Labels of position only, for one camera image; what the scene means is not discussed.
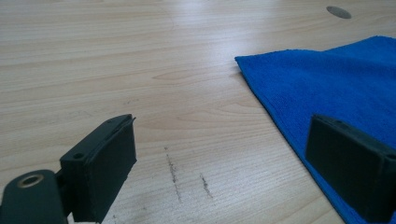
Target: wood grain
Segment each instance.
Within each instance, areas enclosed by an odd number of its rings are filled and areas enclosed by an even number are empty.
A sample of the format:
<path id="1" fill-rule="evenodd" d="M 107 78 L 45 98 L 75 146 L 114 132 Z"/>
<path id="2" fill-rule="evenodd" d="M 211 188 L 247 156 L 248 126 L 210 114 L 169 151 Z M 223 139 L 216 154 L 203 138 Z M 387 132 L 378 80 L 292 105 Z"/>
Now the wood grain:
<path id="1" fill-rule="evenodd" d="M 132 113 L 138 162 L 104 223 L 342 223 L 233 58 L 396 36 L 395 15 L 391 0 L 3 0 L 0 190 Z"/>

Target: blue microfiber cloth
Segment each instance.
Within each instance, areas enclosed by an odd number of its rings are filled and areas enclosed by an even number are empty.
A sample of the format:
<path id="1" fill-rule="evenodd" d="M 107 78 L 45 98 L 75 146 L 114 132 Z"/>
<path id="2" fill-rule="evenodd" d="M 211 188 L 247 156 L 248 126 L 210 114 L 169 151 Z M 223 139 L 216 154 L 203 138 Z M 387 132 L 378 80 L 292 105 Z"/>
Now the blue microfiber cloth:
<path id="1" fill-rule="evenodd" d="M 322 114 L 396 149 L 396 39 L 375 36 L 325 51 L 283 50 L 235 59 L 340 216 L 347 223 L 366 223 L 306 161 L 305 146 L 312 115 Z"/>

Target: wooden table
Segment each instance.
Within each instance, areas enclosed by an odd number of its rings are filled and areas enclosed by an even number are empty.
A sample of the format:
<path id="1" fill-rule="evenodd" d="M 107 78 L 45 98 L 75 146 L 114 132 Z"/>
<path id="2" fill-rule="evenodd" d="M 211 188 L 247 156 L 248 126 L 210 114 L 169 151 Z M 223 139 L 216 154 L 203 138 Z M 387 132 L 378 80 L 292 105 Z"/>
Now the wooden table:
<path id="1" fill-rule="evenodd" d="M 233 58 L 395 24 L 393 0 L 3 0 L 0 190 L 132 113 L 138 162 L 104 223 L 342 223 Z"/>

